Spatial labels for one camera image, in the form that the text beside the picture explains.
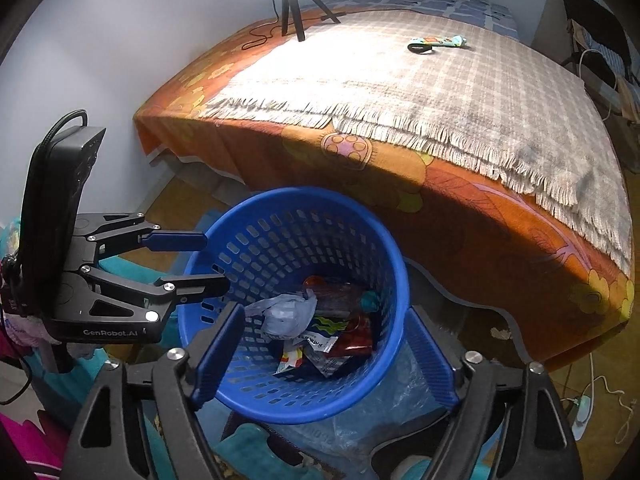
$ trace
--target white cable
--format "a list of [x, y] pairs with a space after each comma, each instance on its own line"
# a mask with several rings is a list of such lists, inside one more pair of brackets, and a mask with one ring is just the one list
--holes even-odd
[[[580, 79], [582, 79], [582, 58], [584, 58], [584, 55], [587, 52], [597, 52], [598, 54], [602, 55], [600, 53], [599, 50], [595, 50], [594, 48], [587, 48], [586, 50], [582, 51], [582, 54], [580, 54], [580, 61], [578, 62], [578, 77]], [[613, 83], [613, 91], [616, 91], [616, 89], [618, 88], [618, 78], [615, 78], [614, 83]], [[606, 121], [607, 119], [609, 119], [609, 117], [611, 116], [611, 101], [609, 101], [609, 111], [607, 112], [607, 116], [602, 119], [602, 121]]]
[[[626, 418], [625, 423], [620, 427], [620, 429], [618, 430], [618, 432], [616, 433], [616, 438], [615, 438], [615, 443], [616, 444], [621, 444], [627, 437], [627, 435], [629, 434], [629, 425], [631, 423], [631, 418], [634, 416], [634, 406], [636, 405], [636, 402], [638, 402], [636, 399], [631, 400], [631, 402], [629, 403], [629, 406], [627, 406], [626, 404], [622, 403], [622, 396], [625, 395], [623, 390], [610, 390], [609, 389], [609, 383], [607, 383], [607, 378], [604, 375], [599, 375], [596, 378], [594, 378], [593, 376], [593, 354], [589, 354], [589, 362], [590, 362], [590, 368], [591, 368], [591, 382], [590, 384], [587, 384], [584, 387], [584, 390], [582, 391], [582, 395], [584, 395], [584, 393], [587, 391], [587, 388], [591, 385], [591, 402], [589, 405], [589, 414], [587, 415], [587, 419], [584, 421], [585, 424], [588, 423], [588, 421], [591, 418], [591, 415], [593, 414], [593, 407], [595, 405], [595, 382], [598, 379], [602, 379], [604, 381], [604, 387], [607, 390], [608, 394], [611, 395], [617, 395], [618, 396], [618, 404], [622, 407], [625, 408], [626, 410], [628, 410], [629, 412], [629, 416]], [[624, 430], [625, 433], [622, 436], [622, 438], [620, 438], [620, 432]]]

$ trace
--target orange bedsheet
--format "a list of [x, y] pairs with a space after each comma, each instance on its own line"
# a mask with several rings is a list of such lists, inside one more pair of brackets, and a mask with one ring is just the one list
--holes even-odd
[[[305, 26], [317, 16], [307, 11]], [[136, 113], [150, 158], [169, 149], [239, 177], [252, 190], [321, 186], [353, 197], [451, 294], [511, 312], [532, 357], [550, 368], [621, 329], [631, 313], [633, 281], [531, 197], [424, 153], [331, 127], [199, 118], [230, 78], [283, 42], [276, 36], [243, 51], [255, 39], [248, 31], [191, 63]]]

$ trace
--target trash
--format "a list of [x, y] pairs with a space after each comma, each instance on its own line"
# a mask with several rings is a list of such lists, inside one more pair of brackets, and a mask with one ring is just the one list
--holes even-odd
[[325, 283], [306, 285], [318, 298], [317, 316], [348, 318], [360, 312], [380, 309], [378, 296], [372, 290], [353, 283]]
[[326, 378], [329, 378], [333, 374], [335, 374], [340, 369], [340, 367], [345, 364], [345, 362], [351, 359], [351, 356], [328, 357], [324, 352], [316, 352], [309, 346], [305, 346], [303, 352], [309, 362], [311, 362], [311, 364], [315, 366], [318, 371]]
[[373, 352], [371, 320], [366, 314], [349, 320], [347, 329], [338, 338], [327, 357], [370, 356]]
[[342, 332], [347, 330], [349, 322], [343, 319], [314, 316], [309, 326], [294, 343], [306, 341], [313, 350], [328, 352], [337, 343]]
[[282, 348], [282, 357], [278, 364], [277, 370], [273, 375], [289, 372], [296, 368], [300, 368], [302, 364], [302, 345], [295, 345], [291, 341], [285, 341]]
[[326, 280], [322, 276], [308, 276], [307, 279], [302, 282], [302, 286], [305, 288], [313, 287], [314, 285], [325, 285]]
[[316, 311], [316, 295], [310, 289], [306, 294], [308, 299], [301, 294], [281, 294], [256, 301], [244, 308], [244, 314], [247, 317], [264, 314], [262, 332], [269, 338], [294, 339], [309, 326]]

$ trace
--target blue gripper pad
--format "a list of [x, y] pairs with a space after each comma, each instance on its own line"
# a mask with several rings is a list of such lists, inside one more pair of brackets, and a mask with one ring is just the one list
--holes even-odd
[[448, 410], [460, 402], [454, 371], [413, 307], [404, 316], [404, 335], [435, 399]]
[[204, 250], [207, 246], [207, 236], [192, 231], [152, 231], [142, 238], [141, 244], [154, 252], [192, 253]]
[[198, 332], [188, 348], [199, 346], [201, 341], [212, 338], [212, 342], [200, 359], [196, 368], [195, 382], [191, 402], [196, 409], [200, 409], [208, 400], [216, 396], [222, 377], [236, 347], [244, 333], [244, 307], [236, 304], [233, 308], [226, 307], [210, 328]]

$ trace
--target transparent plastic bag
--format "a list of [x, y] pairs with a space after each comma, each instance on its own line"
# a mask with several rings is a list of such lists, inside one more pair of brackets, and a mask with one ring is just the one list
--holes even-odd
[[364, 471], [376, 446], [423, 428], [417, 419], [439, 408], [405, 343], [385, 378], [355, 406], [319, 422], [272, 428], [297, 446], [345, 457]]

